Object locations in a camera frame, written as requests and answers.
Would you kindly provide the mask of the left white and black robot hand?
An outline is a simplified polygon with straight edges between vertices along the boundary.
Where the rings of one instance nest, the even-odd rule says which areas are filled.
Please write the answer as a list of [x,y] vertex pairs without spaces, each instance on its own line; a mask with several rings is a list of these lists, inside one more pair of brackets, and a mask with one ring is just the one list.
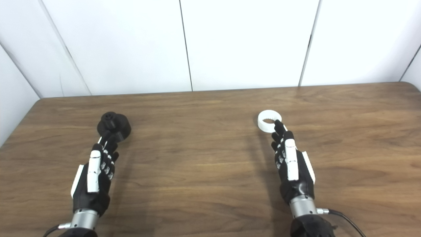
[[109,191],[119,157],[117,147],[116,137],[106,131],[93,145],[89,161],[79,166],[71,191],[74,213],[87,209],[101,217],[109,208]]

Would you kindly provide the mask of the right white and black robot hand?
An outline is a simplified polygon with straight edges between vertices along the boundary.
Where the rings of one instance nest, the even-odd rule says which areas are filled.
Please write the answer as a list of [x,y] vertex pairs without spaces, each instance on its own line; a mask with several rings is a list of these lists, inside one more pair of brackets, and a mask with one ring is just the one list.
[[315,173],[307,152],[298,150],[293,132],[287,130],[280,120],[275,120],[272,139],[281,182],[280,193],[285,203],[301,195],[315,198]]

